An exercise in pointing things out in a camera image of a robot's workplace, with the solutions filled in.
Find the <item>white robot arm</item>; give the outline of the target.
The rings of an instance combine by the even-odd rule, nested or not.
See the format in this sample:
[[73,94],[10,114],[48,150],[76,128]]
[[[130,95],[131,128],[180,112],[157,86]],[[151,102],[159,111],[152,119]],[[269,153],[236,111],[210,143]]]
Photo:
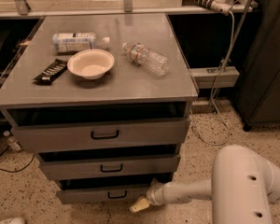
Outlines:
[[212,202],[213,224],[273,224],[270,205],[280,202],[280,168],[247,147],[226,146],[216,154],[209,179],[154,180],[130,211],[192,200]]

